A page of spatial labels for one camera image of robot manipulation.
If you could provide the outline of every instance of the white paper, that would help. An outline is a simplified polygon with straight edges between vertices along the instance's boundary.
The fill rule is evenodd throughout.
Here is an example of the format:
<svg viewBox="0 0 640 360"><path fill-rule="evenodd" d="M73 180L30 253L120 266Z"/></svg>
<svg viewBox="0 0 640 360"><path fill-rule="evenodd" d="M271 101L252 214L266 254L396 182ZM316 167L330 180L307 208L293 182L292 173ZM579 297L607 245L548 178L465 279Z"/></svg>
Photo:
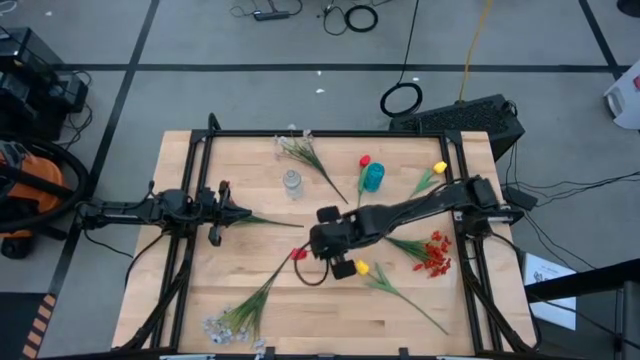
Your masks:
<svg viewBox="0 0 640 360"><path fill-rule="evenodd" d="M575 271L564 266L552 263L551 261L527 253L524 265L524 284L530 285L545 280L575 274ZM570 309L576 309L576 298L564 298L552 300L551 303L561 305ZM539 319L562 326L569 330L576 329L576 314L557 308L555 306L539 302L531 304L533 315Z"/></svg>

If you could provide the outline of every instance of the orange and black striped tape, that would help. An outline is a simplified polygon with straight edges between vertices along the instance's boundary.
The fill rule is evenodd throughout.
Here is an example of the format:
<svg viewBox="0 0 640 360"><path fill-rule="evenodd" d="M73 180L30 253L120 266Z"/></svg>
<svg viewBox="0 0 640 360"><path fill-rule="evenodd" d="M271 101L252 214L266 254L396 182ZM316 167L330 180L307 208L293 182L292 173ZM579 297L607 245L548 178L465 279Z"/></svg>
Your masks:
<svg viewBox="0 0 640 360"><path fill-rule="evenodd" d="M40 345L42 345L42 339L44 339L44 333L49 326L55 305L56 297L52 294L48 294L42 299L42 303L38 307L38 313L33 319L27 341L22 349L21 359L35 359L38 357L38 351L40 351Z"/></svg>

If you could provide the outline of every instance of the floor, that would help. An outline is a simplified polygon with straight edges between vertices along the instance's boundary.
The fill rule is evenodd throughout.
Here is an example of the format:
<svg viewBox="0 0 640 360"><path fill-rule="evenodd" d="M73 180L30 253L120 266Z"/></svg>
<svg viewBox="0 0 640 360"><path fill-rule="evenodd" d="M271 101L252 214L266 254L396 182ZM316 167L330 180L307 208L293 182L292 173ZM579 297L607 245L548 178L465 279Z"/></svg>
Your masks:
<svg viewBox="0 0 640 360"><path fill-rule="evenodd" d="M266 9L266 1L257 3ZM399 76L414 0L381 5L374 31L339 37L323 31L321 1L303 3L291 19L257 23L229 14L236 4L251 10L250 0L19 1L0 24L31 27L69 68L91 74L95 119L72 152L99 179L95 196L129 200L146 191L163 132L203 128L209 112L226 129L388 126L378 101ZM423 110L456 99L484 7L483 0L421 2L408 61L415 71L405 79L425 92ZM340 29L336 18L328 20L332 31ZM354 22L367 20L356 14ZM495 1L466 98L501 93L517 103L527 131L519 142L520 181L595 181L638 170L640 134L614 125L601 97L614 76L640 58L639 32L640 19L620 13L614 0ZM411 99L398 94L390 101L400 109ZM508 160L498 162L501 174ZM623 182L553 202L532 216L555 242L605 266L640 256L639 202L640 188ZM526 222L513 232L525 250L558 261ZM137 233L114 226L94 238L131 253ZM40 356L111 345L129 259L82 236L74 244L43 240L25 260L0 258L0 291L59 293ZM587 269L555 251L577 270ZM58 263L63 252L73 253L70 263ZM581 297L578 308L613 327L614 299L612 293ZM577 333L543 324L543 334L544 349L612 358L610 338L580 320Z"/></svg>

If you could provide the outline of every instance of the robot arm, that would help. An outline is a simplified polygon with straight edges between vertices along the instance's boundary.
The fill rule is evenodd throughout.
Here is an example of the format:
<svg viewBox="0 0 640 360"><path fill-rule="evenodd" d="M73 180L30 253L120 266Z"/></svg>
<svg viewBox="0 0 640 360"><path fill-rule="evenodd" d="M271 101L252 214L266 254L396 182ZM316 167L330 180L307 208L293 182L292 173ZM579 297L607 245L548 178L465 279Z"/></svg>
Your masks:
<svg viewBox="0 0 640 360"><path fill-rule="evenodd" d="M209 241L220 246L220 227L251 216L251 210L236 206L231 201L229 183L222 181L215 192L205 188L194 201L186 192L170 189L153 194L153 182L149 184L151 197L138 203L102 202L84 203L79 209L82 228L93 230L110 224L158 225L163 230L185 230L193 225L211 223Z"/></svg>
<svg viewBox="0 0 640 360"><path fill-rule="evenodd" d="M331 261L334 277L342 279L355 274L353 260L344 259L349 250L373 245L400 225L451 210L459 212L464 231L472 236L489 233L489 221L513 223L522 217L520 211L503 209L489 180L476 176L392 206L367 205L342 215L335 206L320 209L320 224L310 231L311 251Z"/></svg>

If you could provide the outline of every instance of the orange vacuum cleaner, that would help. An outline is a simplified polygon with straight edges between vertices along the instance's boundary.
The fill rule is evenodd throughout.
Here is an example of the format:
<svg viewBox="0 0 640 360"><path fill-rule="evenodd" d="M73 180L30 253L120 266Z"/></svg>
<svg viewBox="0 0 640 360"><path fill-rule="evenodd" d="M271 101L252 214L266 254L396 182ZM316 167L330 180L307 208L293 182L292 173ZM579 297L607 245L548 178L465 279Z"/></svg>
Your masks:
<svg viewBox="0 0 640 360"><path fill-rule="evenodd" d="M26 257L35 233L57 240L66 239L65 232L51 227L48 222L70 208L69 200L75 203L80 199L74 195L77 190L84 192L86 178L79 184L83 185L82 189L74 192L68 188L62 170L53 160L59 160L65 152L62 158L66 162L64 159L71 155L57 148L58 154L52 154L36 147L43 151L41 157L19 142L0 140L0 238L3 239L1 252L8 258ZM65 205L63 211L60 211L61 205Z"/></svg>

